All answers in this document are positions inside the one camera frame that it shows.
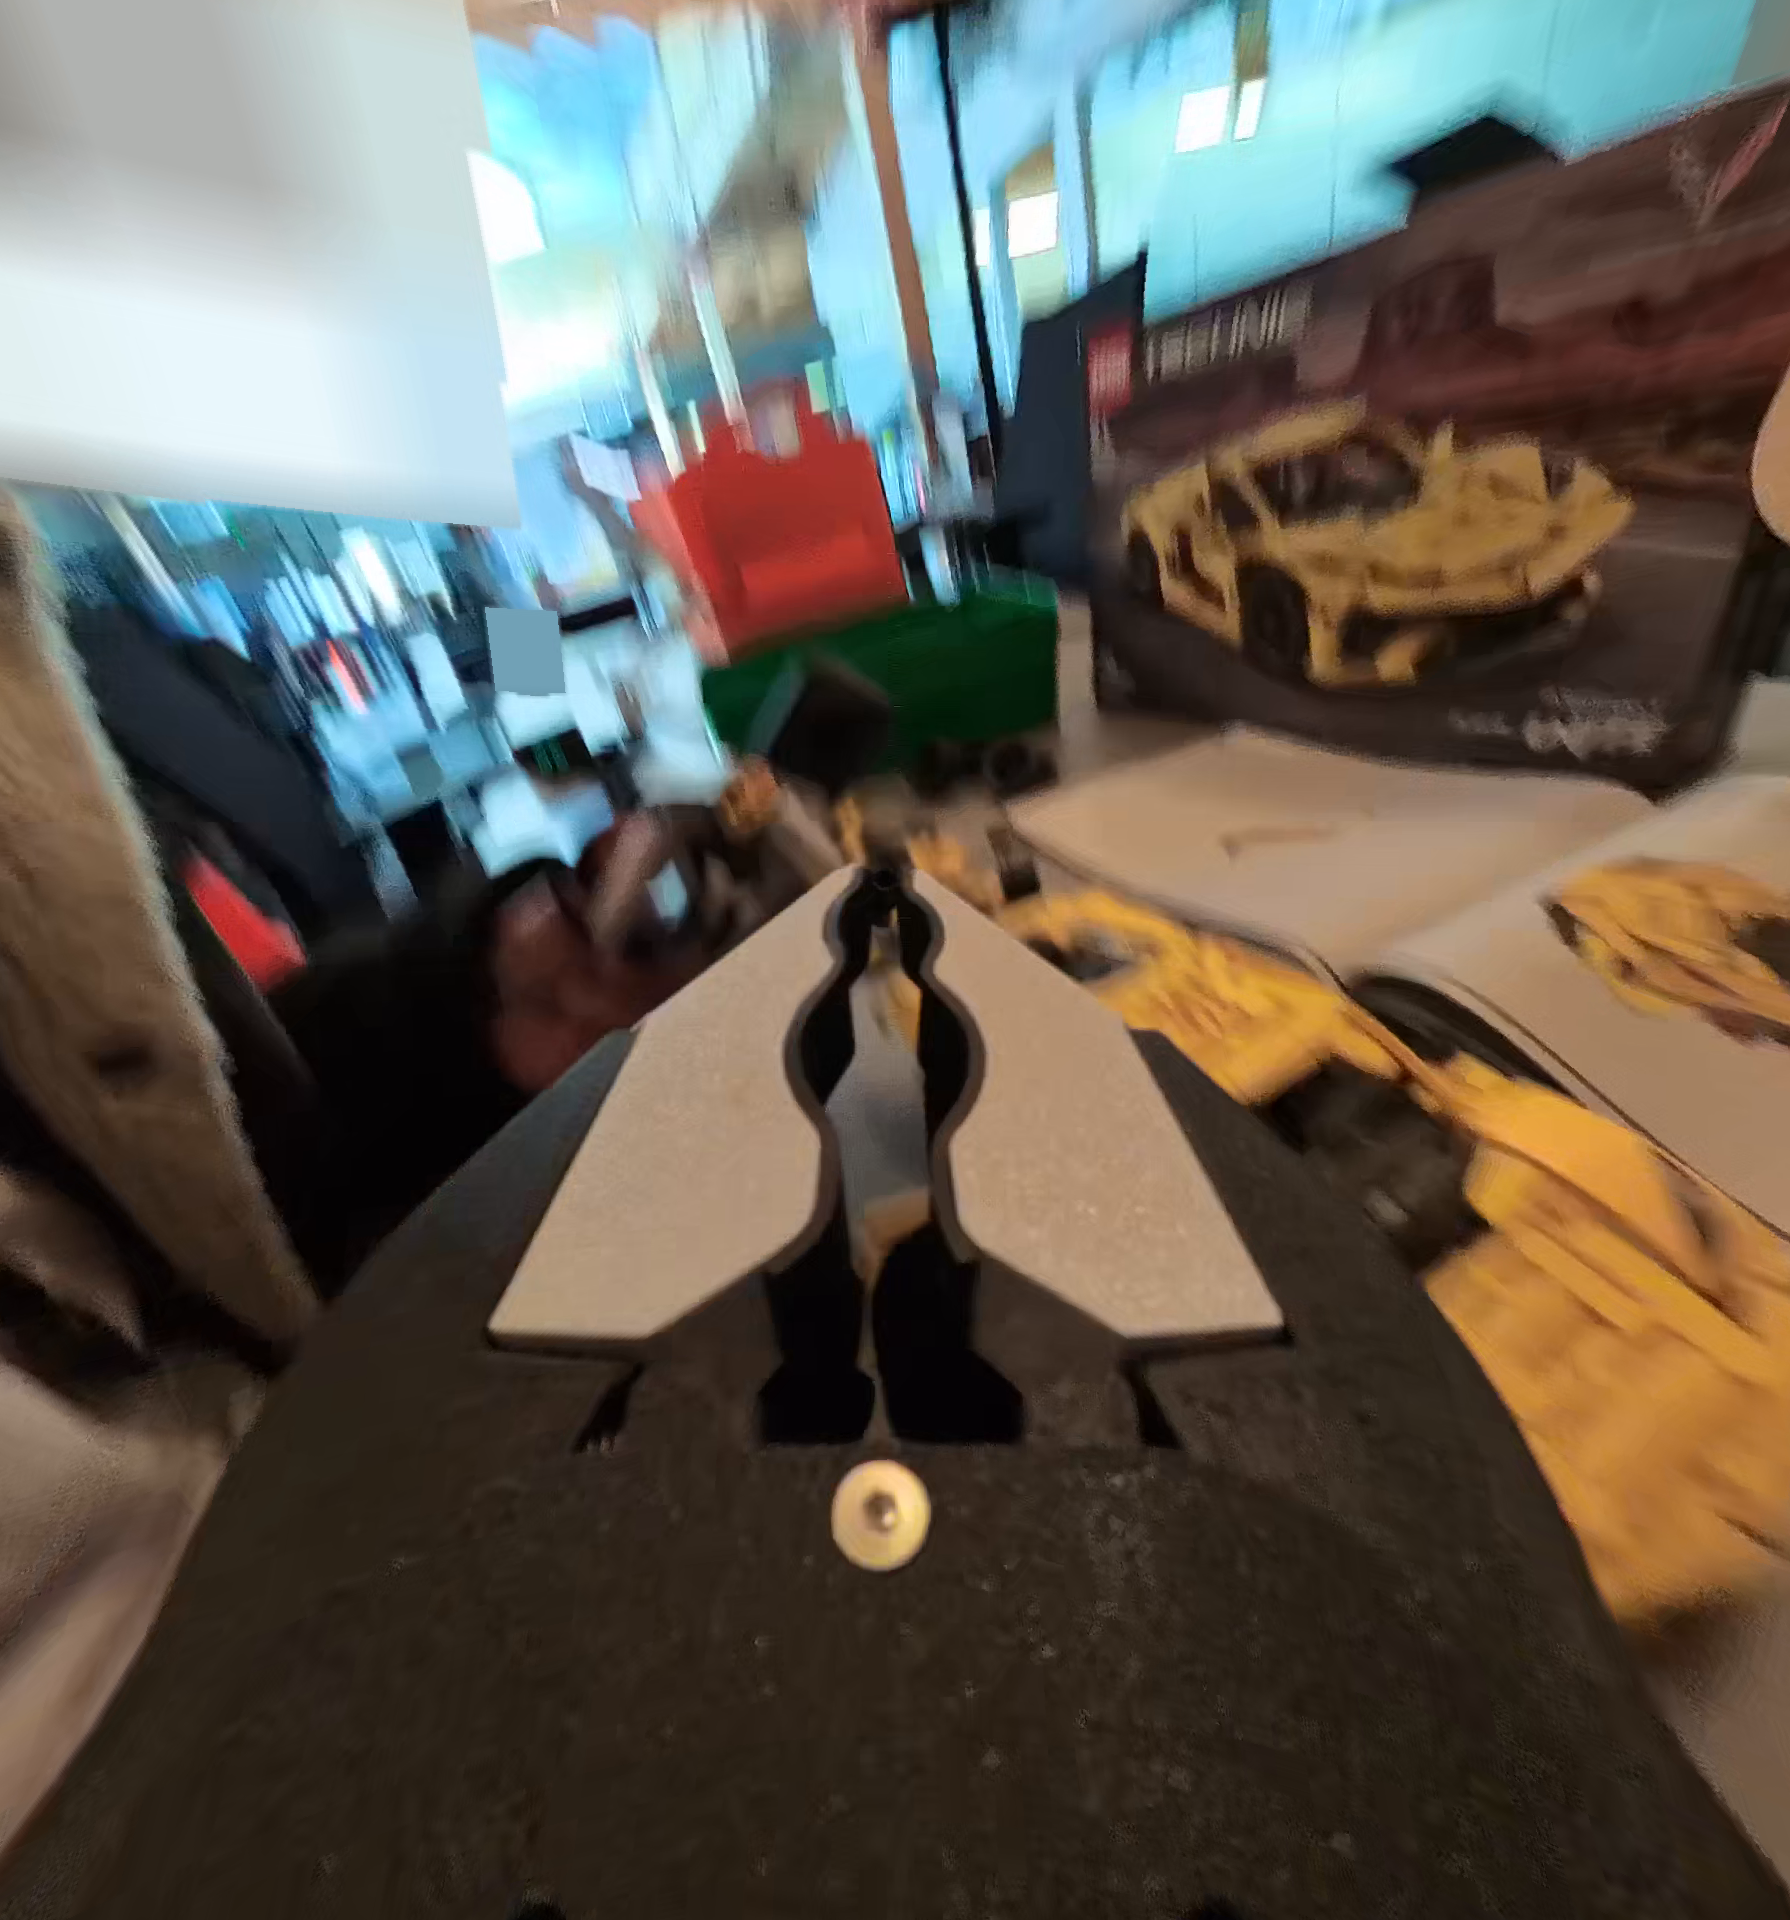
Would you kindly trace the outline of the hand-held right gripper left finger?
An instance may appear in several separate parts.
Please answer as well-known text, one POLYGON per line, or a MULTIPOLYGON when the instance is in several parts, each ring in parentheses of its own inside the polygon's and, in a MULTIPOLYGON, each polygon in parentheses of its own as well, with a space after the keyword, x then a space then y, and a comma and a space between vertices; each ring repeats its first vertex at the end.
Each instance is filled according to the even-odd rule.
POLYGON ((738 1439, 782 1363, 766 1299, 824 1234, 834 1142, 796 1057, 842 981, 839 867, 635 1028, 486 1320, 514 1357, 635 1363, 738 1439))

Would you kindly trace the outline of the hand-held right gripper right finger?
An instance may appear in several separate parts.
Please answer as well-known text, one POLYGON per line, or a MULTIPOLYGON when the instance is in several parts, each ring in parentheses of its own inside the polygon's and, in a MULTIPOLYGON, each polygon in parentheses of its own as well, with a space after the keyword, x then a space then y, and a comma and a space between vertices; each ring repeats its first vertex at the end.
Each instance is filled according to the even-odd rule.
POLYGON ((1148 1363, 1278 1345, 1286 1320, 1124 1020, 907 877, 930 1197, 971 1357, 1024 1430, 1140 1430, 1148 1363))

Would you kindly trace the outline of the instruction booklet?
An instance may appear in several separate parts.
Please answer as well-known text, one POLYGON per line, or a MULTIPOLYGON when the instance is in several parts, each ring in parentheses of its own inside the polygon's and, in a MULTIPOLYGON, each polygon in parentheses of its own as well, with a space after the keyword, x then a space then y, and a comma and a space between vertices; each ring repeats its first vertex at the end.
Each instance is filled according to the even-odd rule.
POLYGON ((1013 821, 1059 871, 1534 1067, 1790 1243, 1790 775, 1651 801, 1235 729, 1013 821))

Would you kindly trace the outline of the grey desk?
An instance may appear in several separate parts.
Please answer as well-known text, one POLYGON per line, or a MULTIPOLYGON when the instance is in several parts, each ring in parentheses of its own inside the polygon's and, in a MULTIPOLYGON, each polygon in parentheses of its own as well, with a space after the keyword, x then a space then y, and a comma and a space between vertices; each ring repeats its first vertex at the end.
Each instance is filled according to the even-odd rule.
MULTIPOLYGON (((1219 732, 1235 729, 1265 732, 1252 725, 1225 725, 1219 732)), ((1396 761, 1319 746, 1288 733, 1265 733, 1402 767, 1558 774, 1603 782, 1580 772, 1396 761)), ((1724 753, 1722 772, 1706 782, 1724 778, 1727 769, 1790 775, 1790 767, 1774 761, 1742 761, 1738 742, 1724 753)), ((1165 1441, 1187 1445, 1185 1429, 1161 1403, 1152 1384, 1152 1368, 1201 1358, 1154 1360, 1137 1371, 1134 1384, 1140 1430, 1024 1430, 1021 1397, 994 1371, 975 1360, 967 1346, 967 1276, 952 1273, 952 1259, 931 1212, 930 1187, 917 1204, 920 1224, 908 1236, 933 1234, 941 1258, 930 1269, 917 1269, 914 1280, 904 1278, 901 1264, 907 1258, 907 1242, 876 1239, 874 1212, 860 1216, 860 1265, 851 1278, 840 1283, 834 1299, 819 1293, 815 1283, 796 1280, 791 1269, 768 1278, 768 1283, 789 1284, 784 1310, 789 1315, 801 1313, 801 1320, 787 1320, 787 1331, 778 1334, 779 1364, 787 1369, 789 1384, 824 1385, 827 1375, 836 1375, 840 1397, 834 1408, 848 1412, 856 1404, 851 1389, 858 1384, 858 1355, 871 1353, 885 1426, 907 1433, 920 1444, 972 1444, 990 1429, 1052 1436, 1072 1444, 1120 1444, 1152 1426, 1165 1441), (787 1334, 801 1331, 807 1331, 809 1341, 796 1350, 787 1334)), ((1226 1357, 1243 1357, 1253 1368, 1255 1380, 1268 1380, 1263 1363, 1291 1360, 1295 1341, 1296 1334, 1288 1328, 1278 1345, 1226 1357)), ((1752 1596, 1742 1606, 1697 1612, 1651 1627, 1626 1625, 1626 1628, 1640 1633, 1649 1645, 1643 1660, 1663 1684, 1671 1727, 1709 1781, 1722 1790, 1727 1806, 1746 1817, 1748 1837, 1762 1846, 1790 1885, 1790 1579, 1764 1596, 1752 1596)))

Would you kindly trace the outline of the person's left hand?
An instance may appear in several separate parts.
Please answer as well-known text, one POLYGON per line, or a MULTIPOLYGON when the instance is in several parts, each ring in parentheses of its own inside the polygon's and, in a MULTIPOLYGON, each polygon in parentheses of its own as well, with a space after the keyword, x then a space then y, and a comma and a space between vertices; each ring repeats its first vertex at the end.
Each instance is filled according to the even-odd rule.
POLYGON ((574 894, 573 871, 546 866, 495 918, 488 1043, 518 1092, 546 1091, 594 1043, 640 1020, 696 972, 674 952, 635 957, 595 945, 574 894))

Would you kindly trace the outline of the green plastic bin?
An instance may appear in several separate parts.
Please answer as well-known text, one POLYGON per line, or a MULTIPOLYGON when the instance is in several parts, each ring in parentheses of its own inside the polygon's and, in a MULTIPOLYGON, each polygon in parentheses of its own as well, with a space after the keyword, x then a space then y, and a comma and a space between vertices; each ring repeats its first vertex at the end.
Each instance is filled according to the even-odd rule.
POLYGON ((836 660, 887 696, 890 723, 874 772, 897 774, 931 744, 987 744, 1052 728, 1056 656, 1056 588, 1003 572, 952 601, 911 600, 707 665, 700 703, 720 740, 738 746, 782 673, 813 657, 836 660))

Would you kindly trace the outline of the orange paper bag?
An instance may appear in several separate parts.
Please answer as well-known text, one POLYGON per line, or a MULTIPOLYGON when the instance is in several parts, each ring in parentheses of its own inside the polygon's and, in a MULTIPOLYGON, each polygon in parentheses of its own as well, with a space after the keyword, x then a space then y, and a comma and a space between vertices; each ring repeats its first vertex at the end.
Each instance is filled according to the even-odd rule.
POLYGON ((715 664, 908 600, 871 446, 803 394, 775 389, 745 424, 713 424, 696 460, 648 483, 628 516, 715 664))

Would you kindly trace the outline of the yellow toy brick car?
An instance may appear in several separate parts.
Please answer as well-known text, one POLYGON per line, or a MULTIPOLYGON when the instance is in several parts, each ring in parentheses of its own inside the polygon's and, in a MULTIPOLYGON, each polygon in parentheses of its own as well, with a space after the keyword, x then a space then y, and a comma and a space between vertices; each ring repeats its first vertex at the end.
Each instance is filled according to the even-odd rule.
MULTIPOLYGON (((1043 890, 901 811, 842 852, 931 877, 1204 1091, 1292 1121, 1517 1426, 1608 1612, 1651 1627, 1790 1579, 1790 1243, 1647 1137, 1441 1020, 1389 1022, 1304 964, 1101 888, 1043 890)), ((917 991, 885 955, 883 1024, 917 991)))

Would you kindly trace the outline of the orange traffic cone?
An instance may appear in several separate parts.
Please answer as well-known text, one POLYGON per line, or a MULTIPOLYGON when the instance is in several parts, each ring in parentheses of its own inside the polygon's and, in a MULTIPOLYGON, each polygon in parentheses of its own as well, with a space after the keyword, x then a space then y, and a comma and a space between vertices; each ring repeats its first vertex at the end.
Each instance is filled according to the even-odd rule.
POLYGON ((271 993, 306 966, 292 926, 264 911, 209 857, 188 852, 184 879, 188 897, 260 993, 271 993))

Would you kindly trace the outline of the dark fleece-lined jacket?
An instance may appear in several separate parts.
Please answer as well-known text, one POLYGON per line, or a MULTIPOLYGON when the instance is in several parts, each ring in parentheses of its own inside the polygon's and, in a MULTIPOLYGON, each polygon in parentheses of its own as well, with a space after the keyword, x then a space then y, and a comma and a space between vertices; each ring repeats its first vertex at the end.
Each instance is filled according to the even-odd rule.
POLYGON ((266 1194, 150 832, 0 488, 0 1067, 192 1291, 288 1348, 318 1303, 266 1194))

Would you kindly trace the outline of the toy car set box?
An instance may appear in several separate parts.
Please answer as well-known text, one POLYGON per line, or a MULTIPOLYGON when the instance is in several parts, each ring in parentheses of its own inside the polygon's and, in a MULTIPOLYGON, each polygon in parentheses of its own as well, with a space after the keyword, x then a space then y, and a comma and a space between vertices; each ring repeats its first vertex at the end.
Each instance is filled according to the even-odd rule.
POLYGON ((1080 361, 1099 709, 1668 793, 1790 615, 1790 73, 1080 361))

